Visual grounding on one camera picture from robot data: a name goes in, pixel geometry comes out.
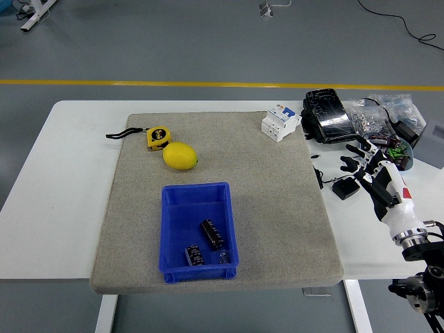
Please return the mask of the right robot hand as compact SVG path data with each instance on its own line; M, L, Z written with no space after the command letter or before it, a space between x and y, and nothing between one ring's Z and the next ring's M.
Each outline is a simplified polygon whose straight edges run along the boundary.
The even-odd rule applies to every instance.
M386 224L396 245L403 248L427 242L425 224L414 212L414 204L398 168L373 143L357 135L360 146L345 147L359 158L342 156L341 170L351 173L370 195L377 219Z

